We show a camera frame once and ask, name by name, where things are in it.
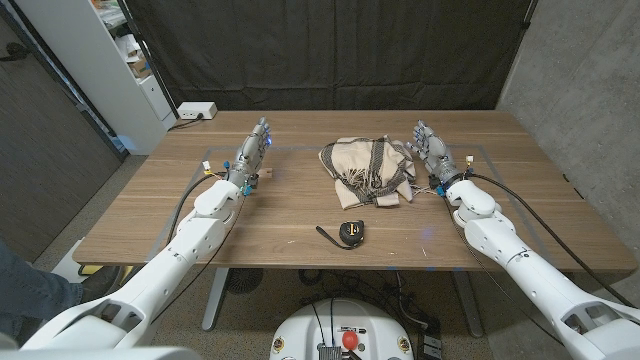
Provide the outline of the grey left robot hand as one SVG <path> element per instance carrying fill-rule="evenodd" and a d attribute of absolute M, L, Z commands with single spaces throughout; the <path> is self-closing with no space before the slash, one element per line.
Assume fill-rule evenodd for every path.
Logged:
<path fill-rule="evenodd" d="M 270 125 L 265 117 L 261 117 L 238 148 L 226 180 L 241 190 L 247 187 L 255 188 L 259 177 L 258 172 L 271 143 Z"/>

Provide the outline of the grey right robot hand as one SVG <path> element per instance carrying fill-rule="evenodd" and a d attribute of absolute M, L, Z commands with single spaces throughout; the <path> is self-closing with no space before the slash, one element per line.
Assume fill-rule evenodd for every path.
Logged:
<path fill-rule="evenodd" d="M 422 120 L 413 130 L 413 141 L 406 147 L 423 162 L 428 173 L 439 181 L 443 189 L 449 188 L 462 177 L 452 153 L 444 141 Z"/>

